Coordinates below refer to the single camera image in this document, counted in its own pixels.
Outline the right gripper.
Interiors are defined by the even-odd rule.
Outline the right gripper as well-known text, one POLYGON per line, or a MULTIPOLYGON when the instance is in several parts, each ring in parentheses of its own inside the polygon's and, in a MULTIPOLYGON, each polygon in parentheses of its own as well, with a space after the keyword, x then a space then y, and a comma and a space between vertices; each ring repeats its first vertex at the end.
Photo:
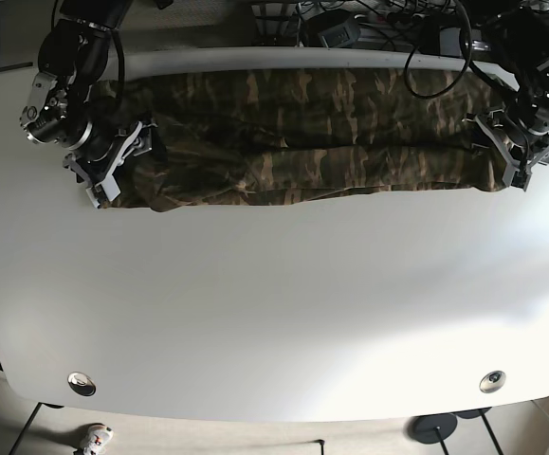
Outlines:
POLYGON ((93 127, 78 148, 69 148, 63 167, 86 185, 86 193, 96 209, 103 209, 120 195, 114 172, 128 158, 153 150, 153 121, 136 121, 127 129, 93 127))

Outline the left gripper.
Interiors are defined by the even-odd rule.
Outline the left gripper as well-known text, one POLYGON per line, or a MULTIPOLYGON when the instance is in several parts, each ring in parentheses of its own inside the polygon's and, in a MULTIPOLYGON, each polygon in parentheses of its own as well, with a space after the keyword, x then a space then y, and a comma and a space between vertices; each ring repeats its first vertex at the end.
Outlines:
POLYGON ((462 122, 480 128, 505 162, 503 184, 527 191, 533 168, 549 165, 549 134, 532 135, 516 124, 504 110, 466 114, 462 122))

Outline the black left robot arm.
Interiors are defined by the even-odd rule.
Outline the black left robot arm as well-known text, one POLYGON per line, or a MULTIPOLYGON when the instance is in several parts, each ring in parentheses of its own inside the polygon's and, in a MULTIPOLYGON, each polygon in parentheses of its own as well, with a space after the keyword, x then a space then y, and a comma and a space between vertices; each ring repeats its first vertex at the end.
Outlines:
POLYGON ((493 61, 518 84, 510 89, 469 63, 503 100, 501 107, 469 119, 501 154, 503 184, 524 190, 533 167, 549 163, 549 28, 522 1, 459 1, 457 6, 485 38, 493 61))

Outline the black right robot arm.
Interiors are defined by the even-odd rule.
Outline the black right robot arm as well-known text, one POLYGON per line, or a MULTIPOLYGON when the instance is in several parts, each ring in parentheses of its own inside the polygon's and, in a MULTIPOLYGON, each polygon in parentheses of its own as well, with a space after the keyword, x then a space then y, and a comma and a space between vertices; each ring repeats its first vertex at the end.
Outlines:
POLYGON ((130 2, 56 1, 20 125, 28 140, 57 143, 63 165, 95 208, 121 194, 115 173, 128 157, 153 148, 156 124, 139 118, 118 127, 126 67, 119 27, 130 2))

